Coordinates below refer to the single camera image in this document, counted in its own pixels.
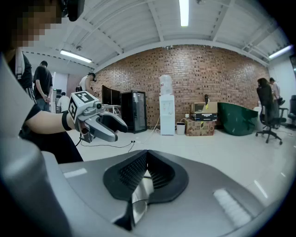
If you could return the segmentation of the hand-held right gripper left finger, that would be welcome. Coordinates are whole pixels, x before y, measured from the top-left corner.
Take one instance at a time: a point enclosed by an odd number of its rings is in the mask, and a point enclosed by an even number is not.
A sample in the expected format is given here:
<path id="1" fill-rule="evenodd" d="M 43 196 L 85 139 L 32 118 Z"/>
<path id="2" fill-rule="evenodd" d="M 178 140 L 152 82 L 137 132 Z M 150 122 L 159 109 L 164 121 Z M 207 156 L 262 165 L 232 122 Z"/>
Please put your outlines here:
<path id="1" fill-rule="evenodd" d="M 50 186 L 62 209 L 63 226 L 58 237 L 136 237 L 138 234 L 115 224 L 128 203 L 113 198 L 103 182 L 112 165 L 134 155 L 126 153 L 88 162 L 58 164 L 53 154 L 42 152 Z"/>

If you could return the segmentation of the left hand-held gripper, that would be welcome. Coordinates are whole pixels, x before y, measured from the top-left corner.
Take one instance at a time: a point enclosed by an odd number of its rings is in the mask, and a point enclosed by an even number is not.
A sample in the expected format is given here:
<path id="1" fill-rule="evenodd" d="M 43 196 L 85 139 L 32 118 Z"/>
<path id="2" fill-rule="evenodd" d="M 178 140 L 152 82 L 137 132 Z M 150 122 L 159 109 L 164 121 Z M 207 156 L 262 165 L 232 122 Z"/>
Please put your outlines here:
<path id="1" fill-rule="evenodd" d="M 77 131 L 80 132 L 80 122 L 85 122 L 89 133 L 80 134 L 88 143 L 95 137 L 107 142 L 116 142 L 116 131 L 128 132 L 126 123 L 118 115 L 106 112 L 99 100 L 87 91 L 71 93 L 68 112 Z"/>

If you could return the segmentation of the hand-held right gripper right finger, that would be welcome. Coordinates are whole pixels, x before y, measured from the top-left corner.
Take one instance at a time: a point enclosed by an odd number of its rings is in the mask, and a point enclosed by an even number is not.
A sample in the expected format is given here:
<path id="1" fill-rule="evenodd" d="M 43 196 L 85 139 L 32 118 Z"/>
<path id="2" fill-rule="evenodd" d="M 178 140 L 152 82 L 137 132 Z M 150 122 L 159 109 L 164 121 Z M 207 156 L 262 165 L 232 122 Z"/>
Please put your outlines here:
<path id="1" fill-rule="evenodd" d="M 252 237 L 274 214 L 248 189 L 220 170 L 164 152 L 181 165 L 189 183 L 172 202 L 151 204 L 134 227 L 137 237 Z"/>

